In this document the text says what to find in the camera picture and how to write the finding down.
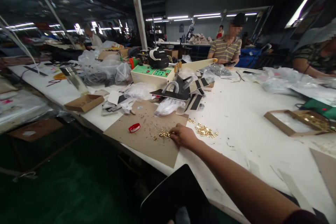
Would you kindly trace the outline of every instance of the floor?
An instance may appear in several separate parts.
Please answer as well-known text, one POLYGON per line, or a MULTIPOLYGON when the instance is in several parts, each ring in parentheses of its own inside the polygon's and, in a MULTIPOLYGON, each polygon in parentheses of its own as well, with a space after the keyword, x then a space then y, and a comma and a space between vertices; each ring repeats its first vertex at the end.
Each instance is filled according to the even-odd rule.
MULTIPOLYGON (((0 174, 0 223, 140 223, 139 175, 95 132, 81 137, 47 162, 31 180, 0 174)), ((65 126, 33 143, 18 141, 32 167, 78 135, 65 126)), ((16 169, 5 134, 0 135, 0 166, 16 169)), ((214 207, 220 223, 238 223, 214 207)))

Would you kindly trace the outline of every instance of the human hand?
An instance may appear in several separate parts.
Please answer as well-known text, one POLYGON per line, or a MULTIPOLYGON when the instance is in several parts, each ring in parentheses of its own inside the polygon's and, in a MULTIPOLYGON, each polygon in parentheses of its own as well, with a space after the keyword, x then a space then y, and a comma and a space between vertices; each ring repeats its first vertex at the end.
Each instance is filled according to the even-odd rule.
POLYGON ((217 64, 225 64, 225 63, 227 63, 228 61, 226 60, 226 59, 219 59, 218 61, 217 61, 217 64))
POLYGON ((193 130, 180 123, 176 124, 176 127, 172 128, 169 133, 174 142, 187 149, 198 141, 193 130))

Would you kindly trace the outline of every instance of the camouflage shirt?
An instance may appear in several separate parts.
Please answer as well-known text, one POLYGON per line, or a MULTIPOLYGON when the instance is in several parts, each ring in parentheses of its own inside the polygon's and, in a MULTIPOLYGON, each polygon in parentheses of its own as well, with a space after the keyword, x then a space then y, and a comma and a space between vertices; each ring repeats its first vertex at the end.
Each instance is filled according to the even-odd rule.
POLYGON ((322 43, 308 44, 300 47, 293 53, 293 59, 305 58, 311 67, 324 73, 336 70, 336 55, 322 57, 322 43))

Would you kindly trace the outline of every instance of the black cap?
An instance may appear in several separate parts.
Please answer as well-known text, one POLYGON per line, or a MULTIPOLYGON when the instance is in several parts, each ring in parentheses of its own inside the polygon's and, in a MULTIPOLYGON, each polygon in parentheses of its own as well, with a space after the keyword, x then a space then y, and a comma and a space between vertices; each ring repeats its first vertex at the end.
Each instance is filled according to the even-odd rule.
POLYGON ((232 25, 235 27, 243 27, 245 25, 245 21, 246 21, 245 14, 240 12, 234 17, 232 25))

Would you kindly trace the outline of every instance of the striped polo shirt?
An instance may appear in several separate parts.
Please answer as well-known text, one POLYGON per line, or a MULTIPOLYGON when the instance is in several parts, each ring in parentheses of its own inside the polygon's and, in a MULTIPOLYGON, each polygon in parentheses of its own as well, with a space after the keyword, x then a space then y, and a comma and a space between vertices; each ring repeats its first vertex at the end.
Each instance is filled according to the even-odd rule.
POLYGON ((235 54, 240 55, 240 48, 242 46, 241 39, 234 40, 229 46, 227 44, 228 42, 225 40, 225 38, 220 37, 211 43, 209 53, 214 53, 213 58, 222 58, 227 61, 230 61, 235 54))

